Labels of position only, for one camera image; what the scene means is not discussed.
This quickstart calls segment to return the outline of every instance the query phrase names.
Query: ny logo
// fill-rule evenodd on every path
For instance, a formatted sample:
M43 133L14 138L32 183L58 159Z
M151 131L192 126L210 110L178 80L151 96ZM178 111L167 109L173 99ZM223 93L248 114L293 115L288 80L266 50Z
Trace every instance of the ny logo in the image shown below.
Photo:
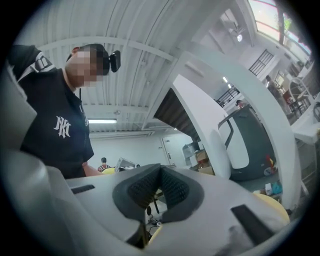
M58 120L56 122L56 126L55 130L59 130L59 136L62 135L63 138L66 137L66 135L68 137L70 137L69 135L69 126L71 126L71 124L69 123L69 121L67 119L64 119L63 117L57 116Z

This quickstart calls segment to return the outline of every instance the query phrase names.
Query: black t-shirt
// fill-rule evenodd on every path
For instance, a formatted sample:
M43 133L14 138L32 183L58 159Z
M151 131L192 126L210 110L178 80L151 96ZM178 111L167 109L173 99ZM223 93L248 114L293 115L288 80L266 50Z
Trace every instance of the black t-shirt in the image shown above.
M27 102L37 112L21 150L58 168L65 179L85 177L82 164L94 155L89 122L62 69L34 46L14 45L8 61Z

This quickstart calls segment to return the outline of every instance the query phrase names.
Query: black slot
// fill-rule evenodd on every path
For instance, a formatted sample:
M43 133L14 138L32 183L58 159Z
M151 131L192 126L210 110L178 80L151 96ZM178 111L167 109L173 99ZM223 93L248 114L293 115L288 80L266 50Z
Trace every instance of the black slot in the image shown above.
M255 246L271 238L274 233L244 204L231 208Z
M74 194L79 194L82 192L86 192L88 190L93 190L94 188L95 188L95 186L90 184L90 185L84 185L84 186L78 186L78 187L71 188L71 191Z

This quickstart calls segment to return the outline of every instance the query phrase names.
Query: door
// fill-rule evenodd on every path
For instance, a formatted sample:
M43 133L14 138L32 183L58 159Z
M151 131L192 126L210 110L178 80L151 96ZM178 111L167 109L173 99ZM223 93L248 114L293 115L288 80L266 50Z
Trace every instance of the door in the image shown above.
M189 169L184 156L183 146L193 142L191 137L185 134L179 134L163 137L162 141L170 165Z

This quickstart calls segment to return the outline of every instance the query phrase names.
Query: window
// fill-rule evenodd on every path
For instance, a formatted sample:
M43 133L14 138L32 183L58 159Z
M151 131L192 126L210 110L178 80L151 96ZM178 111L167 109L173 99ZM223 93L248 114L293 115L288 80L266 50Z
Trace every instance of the window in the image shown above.
M263 23L257 22L256 27L258 31L261 33L271 37L272 39L276 40L279 42L280 40L280 32L272 27L269 27L268 25L265 25Z
M286 13L280 12L273 0L248 0L258 32L276 40L300 61L305 63L311 54L310 48L299 38L300 32ZM283 25L279 24L283 16Z
M273 55L267 50L264 50L264 52L260 55L256 62L253 63L253 65L249 68L249 71L255 76L259 75L272 58Z
M253 11L254 19L256 22L265 24L276 30L279 29L278 9L276 8L276 6L256 0L249 0L249 3L251 5L251 9Z

